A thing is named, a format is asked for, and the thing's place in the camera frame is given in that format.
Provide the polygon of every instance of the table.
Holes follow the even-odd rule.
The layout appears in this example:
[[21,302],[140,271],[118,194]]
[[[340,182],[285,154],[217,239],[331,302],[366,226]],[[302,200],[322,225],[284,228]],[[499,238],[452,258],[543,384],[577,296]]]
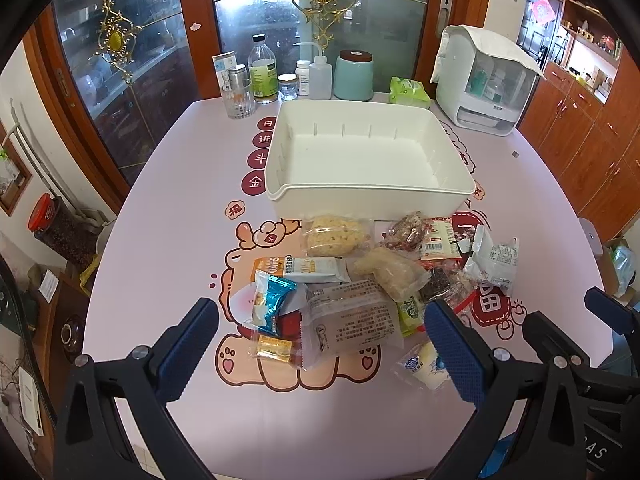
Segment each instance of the table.
[[[84,351],[95,360],[123,358],[152,345],[198,298],[213,298],[218,333],[182,397],[168,405],[211,471],[245,480],[358,480],[430,468],[473,407],[450,381],[428,392],[398,380],[391,368],[404,351],[370,348],[309,372],[248,358],[239,323],[248,318],[250,268],[261,256],[300,253],[298,222],[276,218],[264,193],[278,107],[233,121],[221,100],[200,101],[172,126],[111,234]],[[536,360],[519,325],[526,312],[541,310],[598,365],[611,352],[611,332],[584,308],[583,296],[602,282],[553,176],[517,131],[495,137],[447,121],[445,128],[478,183],[456,222],[484,223],[496,242],[520,238],[517,299],[483,290],[474,326],[492,348]],[[414,343],[408,338],[405,349]],[[119,407],[132,443],[143,444]]]

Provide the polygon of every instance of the white plastic storage box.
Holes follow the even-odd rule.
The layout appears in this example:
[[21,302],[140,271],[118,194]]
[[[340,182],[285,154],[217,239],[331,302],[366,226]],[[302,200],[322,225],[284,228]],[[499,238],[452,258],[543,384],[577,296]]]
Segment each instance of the white plastic storage box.
[[476,188],[433,113],[371,102],[283,103],[265,174],[287,219],[451,216]]

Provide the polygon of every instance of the barcode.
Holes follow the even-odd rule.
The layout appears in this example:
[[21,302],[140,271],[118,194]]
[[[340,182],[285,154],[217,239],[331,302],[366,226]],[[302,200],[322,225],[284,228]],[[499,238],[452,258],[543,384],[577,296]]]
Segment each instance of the barcode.
[[423,245],[425,251],[441,251],[442,244],[424,244]]

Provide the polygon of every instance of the wooden lid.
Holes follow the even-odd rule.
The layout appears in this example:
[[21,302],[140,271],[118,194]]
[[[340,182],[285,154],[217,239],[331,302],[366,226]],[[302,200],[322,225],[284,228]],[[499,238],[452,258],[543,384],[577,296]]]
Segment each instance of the wooden lid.
[[360,63],[368,63],[373,60],[373,56],[364,50],[341,50],[340,57],[347,61],[359,61]]

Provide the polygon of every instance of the red lid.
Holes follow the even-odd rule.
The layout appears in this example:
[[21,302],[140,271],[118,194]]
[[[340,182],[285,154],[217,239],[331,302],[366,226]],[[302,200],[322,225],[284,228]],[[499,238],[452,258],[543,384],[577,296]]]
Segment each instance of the red lid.
[[49,194],[45,193],[36,202],[36,207],[31,212],[28,223],[29,231],[36,232],[39,229],[46,229],[53,222],[55,215],[56,205]]

